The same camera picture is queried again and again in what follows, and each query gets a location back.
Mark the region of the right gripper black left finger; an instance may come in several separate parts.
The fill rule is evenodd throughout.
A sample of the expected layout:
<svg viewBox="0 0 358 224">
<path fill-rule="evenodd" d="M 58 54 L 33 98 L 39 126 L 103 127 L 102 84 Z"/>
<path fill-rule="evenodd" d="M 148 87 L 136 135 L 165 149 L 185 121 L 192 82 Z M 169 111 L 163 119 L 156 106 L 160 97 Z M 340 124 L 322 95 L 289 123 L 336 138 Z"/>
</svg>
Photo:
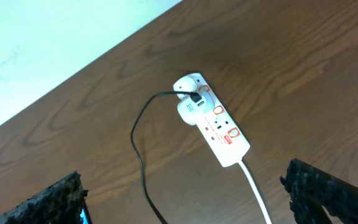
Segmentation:
<svg viewBox="0 0 358 224">
<path fill-rule="evenodd" d="M 76 171 L 68 174 L 0 215 L 0 224 L 83 224 L 88 191 L 80 177 Z"/>
</svg>

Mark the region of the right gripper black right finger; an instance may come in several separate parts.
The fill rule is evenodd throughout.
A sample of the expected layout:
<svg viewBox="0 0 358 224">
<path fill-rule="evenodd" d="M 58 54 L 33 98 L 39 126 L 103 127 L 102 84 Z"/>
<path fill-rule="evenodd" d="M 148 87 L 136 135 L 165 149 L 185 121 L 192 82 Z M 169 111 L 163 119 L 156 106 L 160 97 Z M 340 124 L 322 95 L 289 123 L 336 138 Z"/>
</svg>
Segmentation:
<svg viewBox="0 0 358 224">
<path fill-rule="evenodd" d="M 289 193 L 297 223 L 358 223 L 358 187 L 299 159 L 292 159 L 280 182 Z"/>
</svg>

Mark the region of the blue Galaxy smartphone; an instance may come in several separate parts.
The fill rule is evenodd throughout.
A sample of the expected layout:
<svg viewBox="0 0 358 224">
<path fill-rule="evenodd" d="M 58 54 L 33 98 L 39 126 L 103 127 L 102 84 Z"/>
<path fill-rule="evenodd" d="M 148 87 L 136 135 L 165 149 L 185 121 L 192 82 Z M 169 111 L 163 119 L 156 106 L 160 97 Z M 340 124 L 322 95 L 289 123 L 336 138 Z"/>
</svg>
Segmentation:
<svg viewBox="0 0 358 224">
<path fill-rule="evenodd" d="M 80 220 L 82 221 L 82 224 L 92 224 L 91 217 L 88 211 L 88 207 L 86 206 L 86 203 L 83 204 L 83 208 L 80 213 Z"/>
</svg>

